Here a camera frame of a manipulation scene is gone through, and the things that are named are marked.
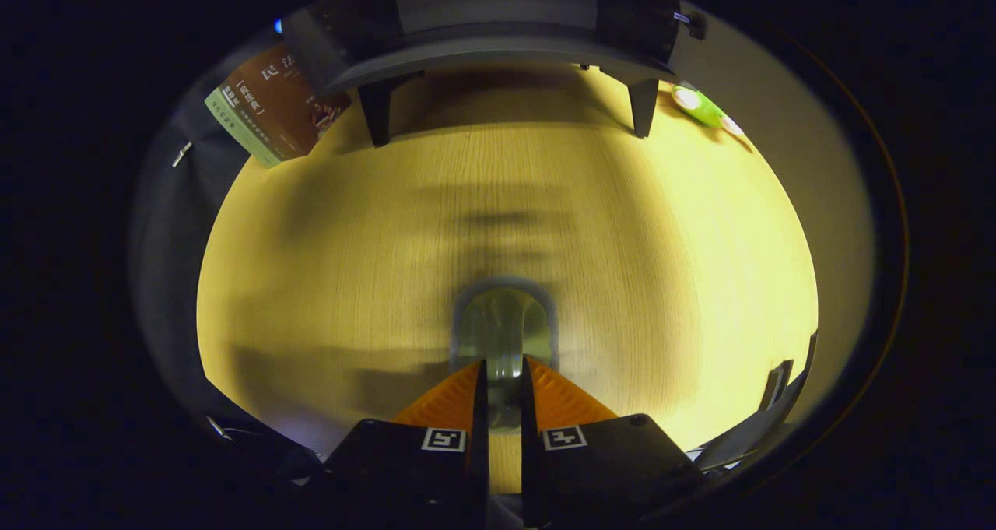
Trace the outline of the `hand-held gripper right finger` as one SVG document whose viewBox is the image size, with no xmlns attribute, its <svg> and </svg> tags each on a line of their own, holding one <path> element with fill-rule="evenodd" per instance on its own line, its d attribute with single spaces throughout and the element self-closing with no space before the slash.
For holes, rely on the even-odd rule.
<svg viewBox="0 0 996 530">
<path fill-rule="evenodd" d="M 647 414 L 612 412 L 532 356 L 521 382 L 528 527 L 633 527 L 700 488 L 700 470 Z"/>
</svg>

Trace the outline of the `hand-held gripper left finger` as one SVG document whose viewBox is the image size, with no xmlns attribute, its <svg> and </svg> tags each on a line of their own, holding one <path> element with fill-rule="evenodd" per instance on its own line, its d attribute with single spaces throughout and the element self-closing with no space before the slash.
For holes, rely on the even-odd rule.
<svg viewBox="0 0 996 530">
<path fill-rule="evenodd" d="M 364 419 L 323 465 L 334 515 L 484 515 L 487 364 L 446 377 L 394 419 Z"/>
</svg>

